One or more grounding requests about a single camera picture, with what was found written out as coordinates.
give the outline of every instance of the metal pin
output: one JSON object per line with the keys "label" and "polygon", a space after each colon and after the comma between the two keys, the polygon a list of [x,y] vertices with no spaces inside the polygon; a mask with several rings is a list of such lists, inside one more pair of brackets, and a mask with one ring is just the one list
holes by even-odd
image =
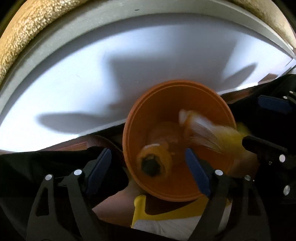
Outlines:
{"label": "metal pin", "polygon": [[221,170],[217,169],[215,171],[215,174],[218,175],[218,176],[222,176],[223,175],[223,172]]}
{"label": "metal pin", "polygon": [[289,194],[290,189],[291,189],[291,188],[290,188],[289,185],[285,186],[284,191],[283,191],[283,193],[284,193],[285,196],[287,196],[287,195]]}
{"label": "metal pin", "polygon": [[279,161],[280,161],[280,162],[284,162],[285,160],[286,160],[285,155],[284,155],[284,154],[281,154],[281,155],[279,156]]}
{"label": "metal pin", "polygon": [[249,175],[245,175],[244,178],[247,180],[247,181],[250,181],[251,180],[251,177]]}
{"label": "metal pin", "polygon": [[77,169],[74,171],[74,175],[79,176],[82,173],[82,170]]}
{"label": "metal pin", "polygon": [[51,174],[48,174],[48,175],[45,176],[45,180],[46,181],[49,181],[51,178],[52,178],[52,175]]}

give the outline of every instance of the orange bowl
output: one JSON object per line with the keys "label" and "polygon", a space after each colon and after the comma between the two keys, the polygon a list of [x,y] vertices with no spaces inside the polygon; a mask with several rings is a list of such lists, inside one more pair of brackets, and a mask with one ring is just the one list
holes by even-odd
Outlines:
{"label": "orange bowl", "polygon": [[[127,168],[144,190],[172,202],[191,201],[202,196],[186,163],[174,166],[169,177],[159,182],[137,168],[136,157],[146,145],[149,131],[164,121],[178,123],[181,109],[198,111],[216,124],[236,128],[225,101],[208,87],[193,81],[173,80],[158,84],[136,101],[123,131],[123,154]],[[225,173],[233,165],[233,158],[205,147],[196,147],[194,151],[214,169],[221,169]]]}

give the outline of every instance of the gold textured surface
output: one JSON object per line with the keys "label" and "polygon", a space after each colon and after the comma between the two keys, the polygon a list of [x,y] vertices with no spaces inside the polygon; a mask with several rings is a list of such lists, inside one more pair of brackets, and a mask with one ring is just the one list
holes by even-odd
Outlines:
{"label": "gold textured surface", "polygon": [[252,13],[267,25],[269,25],[275,32],[278,33],[287,43],[296,48],[296,39],[291,26],[271,0],[228,0],[234,4],[243,7],[248,12]]}
{"label": "gold textured surface", "polygon": [[[17,56],[48,24],[88,0],[27,0],[0,38],[0,84]],[[245,8],[296,47],[289,22],[271,0],[228,0]]]}
{"label": "gold textured surface", "polygon": [[88,0],[27,0],[0,38],[0,84],[25,46],[43,28]]}

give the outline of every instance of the white cloth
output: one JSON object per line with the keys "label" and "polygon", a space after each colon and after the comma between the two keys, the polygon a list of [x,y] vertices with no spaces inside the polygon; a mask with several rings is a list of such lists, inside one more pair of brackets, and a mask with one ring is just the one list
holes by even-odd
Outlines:
{"label": "white cloth", "polygon": [[[218,232],[226,228],[231,210],[231,204],[228,205],[223,213]],[[186,241],[189,239],[201,216],[182,219],[169,219],[162,221],[138,220],[133,228],[158,234],[176,240]]]}

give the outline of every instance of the yellow object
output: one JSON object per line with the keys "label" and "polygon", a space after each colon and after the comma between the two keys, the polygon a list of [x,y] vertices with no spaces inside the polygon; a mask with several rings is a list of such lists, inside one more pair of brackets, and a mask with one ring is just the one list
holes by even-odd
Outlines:
{"label": "yellow object", "polygon": [[185,110],[180,110],[179,123],[185,127],[185,139],[191,144],[206,146],[234,158],[241,158],[246,152],[242,139],[249,131],[241,123],[236,130],[229,126],[216,125],[195,111]]}
{"label": "yellow object", "polygon": [[133,215],[133,222],[132,226],[136,223],[138,220],[155,220],[155,221],[161,221],[161,220],[168,220],[168,219],[179,219],[179,218],[190,218],[195,216],[202,215],[207,202],[208,198],[206,196],[203,196],[196,201],[178,208],[176,210],[157,214],[157,215],[149,215],[145,213],[145,206],[146,206],[146,196],[140,195],[135,198],[134,205],[135,205],[135,212]]}
{"label": "yellow object", "polygon": [[[143,163],[147,161],[153,161],[157,162],[159,165],[159,170],[156,172],[153,170],[155,166],[148,167],[149,169],[152,168],[152,170],[149,170],[147,173],[143,169]],[[166,179],[172,169],[172,157],[168,150],[166,150],[162,145],[160,144],[150,144],[147,146],[144,146],[142,150],[137,155],[137,166],[138,169],[141,171],[144,171],[145,174],[153,173],[153,175],[149,175],[152,178],[157,179]]]}

